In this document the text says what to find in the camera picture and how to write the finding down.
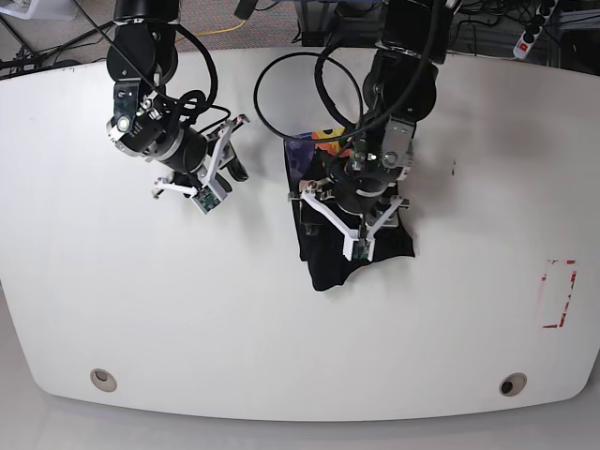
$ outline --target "white plastic part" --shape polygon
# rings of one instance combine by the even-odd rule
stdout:
[[[344,235],[343,254],[348,261],[352,261],[354,243],[358,242],[358,230],[353,230],[346,225],[341,218],[336,216],[336,213],[327,207],[327,205],[319,202],[314,193],[304,190],[302,194],[300,194],[300,197],[308,203],[312,209],[323,214],[327,220],[329,220]],[[372,257],[373,255],[369,254],[369,260],[371,260]]]
[[[77,8],[71,0],[31,0],[29,5],[19,5],[12,0],[0,0],[0,13],[28,21],[47,19],[72,21]]]
[[[542,13],[540,12],[540,7],[538,7],[538,9],[535,11],[536,15],[541,15],[542,17],[544,17],[544,19],[545,19],[544,24],[542,26],[540,26],[539,33],[533,35],[533,42],[529,42],[529,43],[525,42],[526,31],[523,31],[523,33],[521,34],[520,38],[517,41],[517,45],[515,45],[515,48],[513,49],[513,55],[516,57],[516,59],[520,59],[520,60],[525,59],[527,57],[527,55],[529,54],[529,52],[532,50],[533,46],[535,45],[535,42],[537,42],[537,39],[542,34],[542,28],[548,24],[550,17],[552,16],[552,13],[554,12],[554,9],[556,9],[556,6],[558,6],[558,4],[559,4],[558,0],[554,0],[554,2],[555,2],[554,6],[548,8],[549,13],[546,16],[542,15]]]
[[[196,189],[195,187],[179,186],[179,185],[174,185],[173,183],[163,183],[161,181],[157,182],[155,184],[155,186],[158,189],[172,190],[173,192],[180,192],[182,194],[186,194],[191,197],[198,194],[198,189]]]
[[[229,143],[229,139],[232,136],[234,127],[235,122],[229,121],[219,132],[220,137],[218,138],[217,144],[215,145],[213,156],[211,156],[210,158],[208,171],[206,172],[206,174],[203,174],[200,178],[202,185],[209,187],[220,202],[223,202],[227,198],[227,191],[219,183],[219,181],[217,181],[217,172],[221,163],[223,152],[225,151],[225,147]]]

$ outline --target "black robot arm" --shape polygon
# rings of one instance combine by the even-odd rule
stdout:
[[[371,33],[371,19],[369,33],[363,38],[347,39],[347,35],[334,29],[330,36],[333,44],[318,59],[314,72],[317,90],[326,109],[345,132],[337,141],[340,149],[337,154],[322,151],[326,178],[301,183],[299,196],[295,198],[301,202],[300,217],[307,234],[317,233],[325,217],[344,234],[343,254],[348,260],[372,261],[375,233],[398,227],[398,209],[409,207],[409,201],[400,196],[398,185],[413,165],[417,123],[435,105],[438,74],[435,65],[445,59],[450,25],[459,6],[460,0],[384,1],[375,34]],[[323,84],[326,58],[347,42],[350,46],[360,42],[361,46],[377,49],[363,85],[369,110],[358,123],[338,111]],[[255,105],[258,105],[257,90]],[[266,125],[284,139],[303,141]],[[314,141],[317,150],[324,142]],[[360,218],[358,229],[349,226],[356,223],[356,218]]]
[[[217,68],[202,43],[179,24],[179,0],[117,0],[114,22],[118,25],[114,46],[107,56],[114,80],[109,136],[123,153],[157,160],[172,169],[155,183],[156,198],[164,190],[181,192],[208,213],[232,191],[220,169],[227,168],[235,181],[248,179],[230,142],[245,116],[229,121],[229,111],[214,104]],[[179,99],[167,96],[166,85],[177,69],[177,33],[190,40],[206,61],[208,96],[201,90]],[[203,136],[191,126],[211,108],[228,115],[219,129]]]

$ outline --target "white table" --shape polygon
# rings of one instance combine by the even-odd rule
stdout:
[[[255,117],[254,80],[283,52],[216,52],[218,102]],[[361,79],[371,55],[339,60]],[[312,63],[265,80],[277,127],[332,125]],[[170,93],[205,89],[206,78],[200,57],[184,55]],[[250,180],[203,217],[178,195],[154,201],[149,189],[167,169],[106,139],[113,84],[102,65],[0,83],[0,278],[37,384],[151,411],[303,421],[576,395],[600,347],[600,82],[451,57],[438,85],[406,183],[417,258],[316,293],[298,259],[282,145],[260,123],[234,137]],[[564,326],[543,328],[558,325],[574,267]],[[90,383],[94,368],[116,377],[115,392]],[[515,372],[527,387],[501,396]]]

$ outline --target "gray floor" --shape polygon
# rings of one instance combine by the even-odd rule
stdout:
[[[181,23],[194,33],[230,28],[240,23],[233,15],[237,3],[238,0],[182,0]],[[271,3],[271,0],[260,0],[259,8]],[[113,17],[115,0],[81,0],[81,4],[97,23],[105,23]],[[81,15],[71,22],[21,21],[5,17],[35,51],[62,44],[91,29]],[[256,12],[239,30],[202,37],[202,42],[209,49],[283,47],[292,45],[296,31],[293,3],[281,2],[268,11]],[[98,37],[91,37],[82,43],[97,41]],[[0,26],[0,59],[11,60],[19,47],[6,29]],[[177,44],[177,48],[180,52],[193,50],[186,41]],[[81,63],[90,63],[106,56],[106,52],[106,43],[99,42],[61,53],[59,60],[72,58]]]

